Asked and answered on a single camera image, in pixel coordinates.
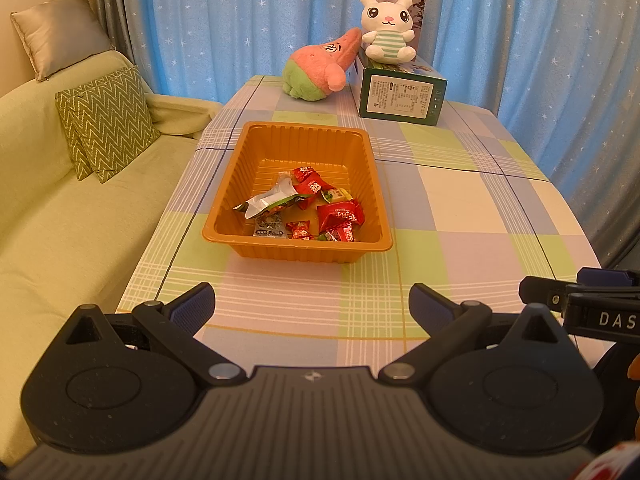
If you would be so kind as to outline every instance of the red candy wrapper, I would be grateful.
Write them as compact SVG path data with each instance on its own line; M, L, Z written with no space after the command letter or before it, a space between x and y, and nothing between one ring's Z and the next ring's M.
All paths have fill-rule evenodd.
M310 168L298 168L299 170L306 170ZM312 195L309 198L305 198L304 200L300 200L298 202L298 206L300 209L306 209L309 207L312 202L316 199L316 194L318 194L322 190L333 189L333 186L327 184L320 175L318 175L315 171L312 172L306 177L300 184L294 184L293 186L298 193L302 193L305 195Z
M337 228L345 222L364 224L364 212L356 199L318 206L319 231Z
M312 167L303 166L302 168L296 168L291 173L293 173L293 176L298 180L298 182L303 182L310 174L315 172L316 170Z
M288 222L287 229L291 231L292 240L315 240L310 229L311 222L305 220L302 222Z
M330 242L353 242L353 229L351 222L347 222L340 227L329 229L324 233L324 237Z

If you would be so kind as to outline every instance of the metal bolt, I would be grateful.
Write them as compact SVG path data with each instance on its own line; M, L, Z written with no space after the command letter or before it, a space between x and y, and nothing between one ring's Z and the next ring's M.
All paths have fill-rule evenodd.
M209 367L209 375L214 379L229 380L240 373L240 367L233 363L218 363Z
M391 363L382 368L382 371L394 380L408 379L415 374L415 368L408 363Z

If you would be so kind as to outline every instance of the cushion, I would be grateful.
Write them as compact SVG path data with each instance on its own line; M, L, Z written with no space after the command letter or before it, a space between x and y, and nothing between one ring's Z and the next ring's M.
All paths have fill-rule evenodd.
M75 92L69 117L100 182L119 173L156 140L136 67L117 70Z
M75 99L78 97L78 95L83 94L89 88L93 88L99 84L105 83L110 77L117 76L128 69L129 67L124 67L123 69L116 70L115 72L107 74L104 77L100 77L84 85L80 85L77 88L63 90L62 92L58 92L56 94L56 107L58 108L58 113L60 114L62 127L65 131L66 143L69 146L69 155L71 156L74 168L76 169L76 176L78 177L78 180L82 180L85 177L88 177L94 172L94 170L91 169L89 159L87 158L84 147L82 146L82 142L80 141L80 135L78 134L78 131L76 131L72 120L75 108L77 106L77 104L75 103Z
M78 182L70 168L2 245L0 356L13 356L0 359L6 464L34 446L20 415L24 380L79 303L115 311L196 142L161 136L106 184Z
M11 19L37 81L113 48L89 0L51 0L12 12Z

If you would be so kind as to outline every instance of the cardboard box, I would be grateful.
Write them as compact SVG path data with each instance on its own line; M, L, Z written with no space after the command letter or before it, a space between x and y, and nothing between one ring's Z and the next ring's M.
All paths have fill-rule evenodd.
M392 2L396 3L398 0L376 0L377 2ZM408 46L412 46L416 52L418 52L418 45L420 44L420 32L422 31L422 16L424 14L424 0L412 0L414 4L409 7L409 15L414 22L412 27L415 37L407 43Z
M369 59L360 49L349 84L361 117L435 126L447 80L420 57L400 65Z

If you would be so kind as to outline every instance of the nutrition label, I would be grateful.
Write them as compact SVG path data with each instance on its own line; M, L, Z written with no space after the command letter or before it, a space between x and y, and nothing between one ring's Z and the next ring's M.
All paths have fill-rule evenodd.
M367 112L424 119L429 110L433 84L384 75L372 75Z

